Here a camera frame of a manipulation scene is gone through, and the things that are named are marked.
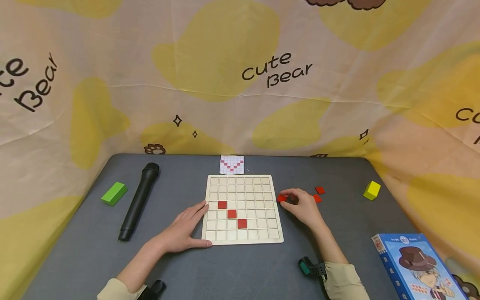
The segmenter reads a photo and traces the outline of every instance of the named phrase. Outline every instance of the fabric backdrop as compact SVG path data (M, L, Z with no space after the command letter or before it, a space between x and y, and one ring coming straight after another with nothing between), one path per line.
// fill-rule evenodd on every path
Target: fabric backdrop
M479 0L3 0L0 28L0 299L116 153L366 157L480 299Z

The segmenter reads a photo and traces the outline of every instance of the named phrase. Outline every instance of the brown hat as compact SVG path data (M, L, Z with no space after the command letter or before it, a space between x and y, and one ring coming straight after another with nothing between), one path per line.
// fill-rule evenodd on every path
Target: brown hat
M428 271L437 265L437 261L433 257L426 255L418 247L400 248L400 254L402 257L400 257L398 262L408 270Z

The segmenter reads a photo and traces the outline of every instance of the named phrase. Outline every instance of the clamp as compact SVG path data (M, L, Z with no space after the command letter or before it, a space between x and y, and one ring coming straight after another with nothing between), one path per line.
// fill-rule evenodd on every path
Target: clamp
M151 288L144 289L138 300L158 300L166 288L167 285L163 281L156 280Z
M304 256L299 260L299 268L307 276L322 277L324 280L327 280L325 263L312 264L310 259Z

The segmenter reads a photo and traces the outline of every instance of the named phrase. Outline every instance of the microphone handle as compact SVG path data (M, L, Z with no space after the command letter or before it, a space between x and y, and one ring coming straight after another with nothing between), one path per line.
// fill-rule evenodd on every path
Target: microphone handle
M119 240L129 241L132 237L156 177L157 176L151 170L144 170L142 172L142 179L138 184L135 196L133 196L130 208L128 209L127 215L120 228Z

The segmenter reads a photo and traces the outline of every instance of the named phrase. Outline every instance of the wrist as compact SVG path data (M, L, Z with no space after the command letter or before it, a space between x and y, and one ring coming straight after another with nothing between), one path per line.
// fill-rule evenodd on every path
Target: wrist
M328 233L330 231L323 219L318 219L316 222L309 225L309 228L315 235L322 235L323 233Z
M165 242L162 238L158 236L152 238L147 243L145 243L144 247L147 248L149 252L154 253L158 257L158 259L160 259L160 257L167 253L167 247Z

